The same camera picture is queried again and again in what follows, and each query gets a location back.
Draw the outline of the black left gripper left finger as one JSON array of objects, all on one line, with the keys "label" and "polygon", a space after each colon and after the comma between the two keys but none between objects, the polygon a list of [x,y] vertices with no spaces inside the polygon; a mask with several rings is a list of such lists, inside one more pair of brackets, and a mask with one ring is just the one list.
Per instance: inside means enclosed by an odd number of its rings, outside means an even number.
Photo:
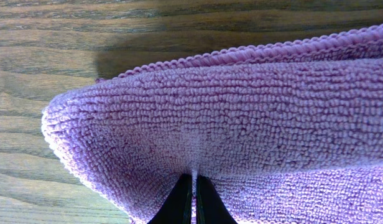
[{"label": "black left gripper left finger", "polygon": [[192,220],[192,177],[182,174],[164,204],[148,224],[190,224]]}]

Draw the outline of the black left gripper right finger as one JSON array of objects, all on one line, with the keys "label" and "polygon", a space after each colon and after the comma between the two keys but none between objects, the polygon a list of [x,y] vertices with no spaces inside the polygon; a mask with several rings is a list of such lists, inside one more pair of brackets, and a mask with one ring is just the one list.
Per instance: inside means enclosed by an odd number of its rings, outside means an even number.
[{"label": "black left gripper right finger", "polygon": [[237,224],[210,179],[199,175],[196,186],[197,224]]}]

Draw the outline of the pink microfiber cloth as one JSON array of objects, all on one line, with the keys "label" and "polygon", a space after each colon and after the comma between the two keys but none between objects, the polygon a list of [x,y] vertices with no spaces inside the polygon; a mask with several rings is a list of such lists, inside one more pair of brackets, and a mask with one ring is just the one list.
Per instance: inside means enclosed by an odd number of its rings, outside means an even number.
[{"label": "pink microfiber cloth", "polygon": [[132,223],[182,174],[239,223],[383,223],[383,24],[137,67],[56,96],[42,133]]}]

